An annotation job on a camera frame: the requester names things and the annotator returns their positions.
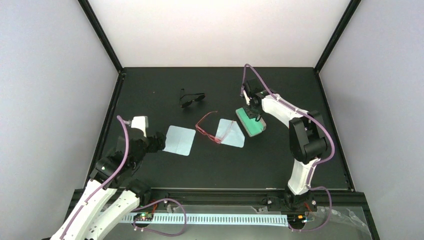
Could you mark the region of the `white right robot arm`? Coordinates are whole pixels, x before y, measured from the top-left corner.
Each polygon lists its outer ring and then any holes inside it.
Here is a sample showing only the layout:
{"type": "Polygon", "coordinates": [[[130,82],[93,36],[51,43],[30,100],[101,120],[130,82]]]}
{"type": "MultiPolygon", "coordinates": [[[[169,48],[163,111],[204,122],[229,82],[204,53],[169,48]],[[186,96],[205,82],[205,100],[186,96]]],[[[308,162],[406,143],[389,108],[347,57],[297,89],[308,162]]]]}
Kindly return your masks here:
{"type": "Polygon", "coordinates": [[[266,90],[258,79],[244,81],[240,95],[246,104],[236,110],[236,115],[250,137],[266,129],[263,114],[275,117],[288,128],[289,150],[294,164],[284,200],[290,209],[299,209],[311,190],[316,166],[331,145],[322,115],[317,111],[304,112],[284,101],[279,94],[266,90]]]}

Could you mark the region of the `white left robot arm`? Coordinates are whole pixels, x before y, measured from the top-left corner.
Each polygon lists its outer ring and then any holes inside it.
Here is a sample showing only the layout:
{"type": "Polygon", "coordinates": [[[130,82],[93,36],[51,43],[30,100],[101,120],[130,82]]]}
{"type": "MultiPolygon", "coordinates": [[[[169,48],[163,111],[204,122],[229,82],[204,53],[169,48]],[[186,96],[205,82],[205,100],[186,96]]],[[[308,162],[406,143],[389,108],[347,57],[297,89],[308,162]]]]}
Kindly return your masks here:
{"type": "Polygon", "coordinates": [[[116,148],[95,164],[82,196],[51,239],[103,240],[125,215],[148,204],[152,189],[134,174],[146,154],[165,145],[161,132],[145,136],[136,128],[124,131],[116,148]]]}

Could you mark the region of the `grey felt glasses case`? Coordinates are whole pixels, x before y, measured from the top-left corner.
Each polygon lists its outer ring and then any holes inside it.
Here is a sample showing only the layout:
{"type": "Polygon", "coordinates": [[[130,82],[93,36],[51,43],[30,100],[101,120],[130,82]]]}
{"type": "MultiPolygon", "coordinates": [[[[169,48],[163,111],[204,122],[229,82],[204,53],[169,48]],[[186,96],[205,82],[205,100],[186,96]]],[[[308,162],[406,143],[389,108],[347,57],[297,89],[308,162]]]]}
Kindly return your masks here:
{"type": "Polygon", "coordinates": [[[255,137],[266,130],[267,125],[262,118],[249,118],[243,108],[238,108],[235,114],[249,137],[255,137]]]}

